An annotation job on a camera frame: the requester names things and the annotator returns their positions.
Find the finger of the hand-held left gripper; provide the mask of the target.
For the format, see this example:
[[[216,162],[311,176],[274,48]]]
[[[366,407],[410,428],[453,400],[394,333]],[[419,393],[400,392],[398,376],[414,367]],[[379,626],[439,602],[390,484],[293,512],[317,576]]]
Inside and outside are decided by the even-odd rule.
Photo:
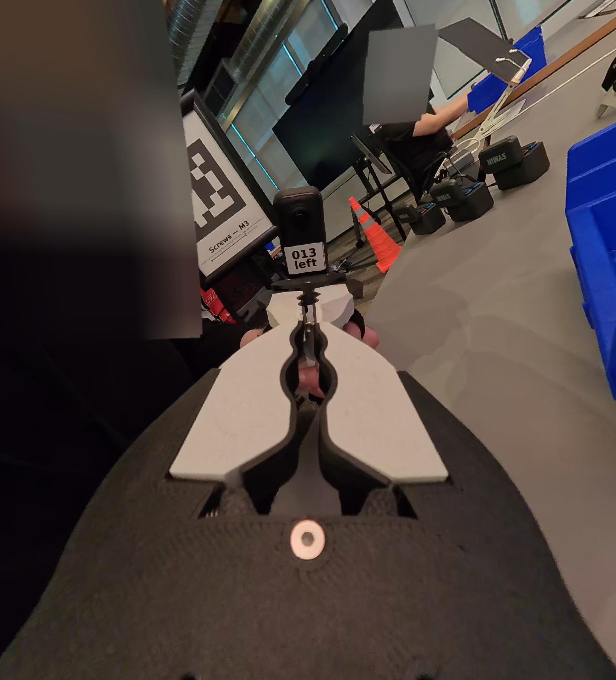
[[[353,296],[346,285],[326,285],[315,290],[318,324],[347,324],[353,315]]]
[[[270,329],[283,324],[304,323],[305,314],[299,290],[273,292],[267,305],[267,325]]]

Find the framed marker sign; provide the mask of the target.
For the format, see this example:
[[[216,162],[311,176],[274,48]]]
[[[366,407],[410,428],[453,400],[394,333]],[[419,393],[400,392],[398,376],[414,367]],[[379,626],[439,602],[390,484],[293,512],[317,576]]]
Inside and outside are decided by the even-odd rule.
[[[208,284],[278,236],[273,206],[208,106],[180,99],[197,257]]]

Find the person's left hand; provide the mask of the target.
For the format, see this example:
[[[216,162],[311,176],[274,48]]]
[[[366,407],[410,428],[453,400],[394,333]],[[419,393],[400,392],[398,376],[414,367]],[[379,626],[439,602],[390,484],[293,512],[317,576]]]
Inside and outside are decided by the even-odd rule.
[[[244,333],[242,336],[241,342],[240,342],[240,348],[243,348],[253,340],[257,339],[263,333],[265,333],[269,328],[271,327],[261,327],[261,328],[253,328],[247,332]],[[364,326],[364,333],[361,333],[361,330],[359,326],[353,322],[349,321],[346,323],[346,325],[342,328],[344,332],[347,334],[355,337],[357,340],[364,342],[366,345],[371,347],[372,349],[376,350],[378,345],[380,344],[380,337],[377,334],[375,330],[373,330],[369,326]],[[324,393],[321,391],[319,387],[319,375],[318,375],[318,365],[315,364],[312,367],[308,366],[300,366],[298,370],[298,378],[299,378],[299,384],[298,384],[298,391],[299,392],[308,392],[312,396],[316,398],[323,398]]]

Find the grey board document stand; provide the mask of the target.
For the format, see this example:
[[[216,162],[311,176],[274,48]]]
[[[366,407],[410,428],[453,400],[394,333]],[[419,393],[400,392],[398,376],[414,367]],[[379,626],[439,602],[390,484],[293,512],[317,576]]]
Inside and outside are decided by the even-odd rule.
[[[459,151],[470,152],[477,158],[486,139],[501,123],[504,117],[501,109],[524,80],[532,59],[513,47],[507,39],[497,36],[472,18],[465,18],[441,29],[439,37],[507,85],[495,104],[479,116],[481,122],[474,135],[457,142]]]

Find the orange traffic cone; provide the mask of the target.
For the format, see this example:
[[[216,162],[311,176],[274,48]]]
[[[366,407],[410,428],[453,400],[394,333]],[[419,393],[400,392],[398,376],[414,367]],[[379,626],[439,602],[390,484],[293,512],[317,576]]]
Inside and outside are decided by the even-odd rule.
[[[380,223],[355,198],[349,198],[349,205],[374,252],[378,269],[386,274],[397,261],[402,246],[385,232]]]

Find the red box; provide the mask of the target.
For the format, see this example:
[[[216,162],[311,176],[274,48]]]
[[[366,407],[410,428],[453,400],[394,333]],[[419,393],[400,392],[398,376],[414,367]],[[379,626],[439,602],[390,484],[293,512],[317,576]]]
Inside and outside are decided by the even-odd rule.
[[[214,321],[236,326],[235,318],[228,312],[222,300],[213,288],[201,288],[203,316]]]

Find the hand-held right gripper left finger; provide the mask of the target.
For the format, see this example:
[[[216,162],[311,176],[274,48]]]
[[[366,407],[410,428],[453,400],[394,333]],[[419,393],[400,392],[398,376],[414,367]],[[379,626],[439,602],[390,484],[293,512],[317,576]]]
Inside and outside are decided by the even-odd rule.
[[[222,364],[169,469],[172,477],[240,483],[290,440],[295,402],[281,379],[296,358],[295,334],[296,321],[284,322]]]

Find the person's black clothed torso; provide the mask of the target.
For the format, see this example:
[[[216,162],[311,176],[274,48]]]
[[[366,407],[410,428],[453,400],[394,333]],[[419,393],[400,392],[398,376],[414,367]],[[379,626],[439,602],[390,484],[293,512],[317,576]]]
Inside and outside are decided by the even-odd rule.
[[[0,655],[113,465],[248,335],[204,312],[194,339],[0,343]]]

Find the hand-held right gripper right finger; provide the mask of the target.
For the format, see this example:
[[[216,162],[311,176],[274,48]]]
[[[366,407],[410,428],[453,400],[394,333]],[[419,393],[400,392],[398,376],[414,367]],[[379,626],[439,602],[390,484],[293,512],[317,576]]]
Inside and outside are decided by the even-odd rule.
[[[448,470],[395,368],[331,324],[315,328],[320,458],[332,483],[442,483]]]

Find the large black monitor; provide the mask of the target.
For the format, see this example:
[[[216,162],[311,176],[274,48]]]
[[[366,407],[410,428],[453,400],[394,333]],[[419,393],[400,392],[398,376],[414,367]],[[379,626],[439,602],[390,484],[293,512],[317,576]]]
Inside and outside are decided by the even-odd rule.
[[[438,41],[433,24],[355,31],[273,128],[309,185],[322,190],[358,158],[354,133],[426,111]]]

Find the black folding easel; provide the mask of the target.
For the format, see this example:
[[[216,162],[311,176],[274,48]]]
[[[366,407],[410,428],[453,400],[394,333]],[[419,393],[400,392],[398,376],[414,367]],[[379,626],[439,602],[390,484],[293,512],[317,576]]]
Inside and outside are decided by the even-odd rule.
[[[397,228],[402,242],[404,242],[406,240],[406,233],[400,219],[394,213],[393,202],[386,194],[386,189],[395,184],[398,180],[402,180],[403,176],[396,173],[393,169],[390,169],[389,166],[386,165],[355,132],[351,134],[350,139],[361,153],[361,158],[353,164],[353,170],[366,191],[366,194],[359,200],[359,203],[364,205],[370,214],[378,216],[378,211],[370,210],[369,202],[376,196],[380,196],[383,201],[382,209],[388,212]]]

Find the black charger case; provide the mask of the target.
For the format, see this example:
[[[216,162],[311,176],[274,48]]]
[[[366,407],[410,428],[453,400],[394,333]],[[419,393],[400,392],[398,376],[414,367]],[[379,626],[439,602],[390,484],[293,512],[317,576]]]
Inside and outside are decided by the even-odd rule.
[[[533,183],[550,168],[542,141],[521,145],[515,135],[482,149],[479,163],[486,174],[493,175],[497,188],[502,192]]]
[[[394,208],[394,215],[419,236],[435,233],[446,223],[443,210],[435,202],[418,206],[405,204]]]
[[[431,186],[429,194],[454,222],[469,222],[485,215],[494,199],[485,182],[470,178],[450,178]]]

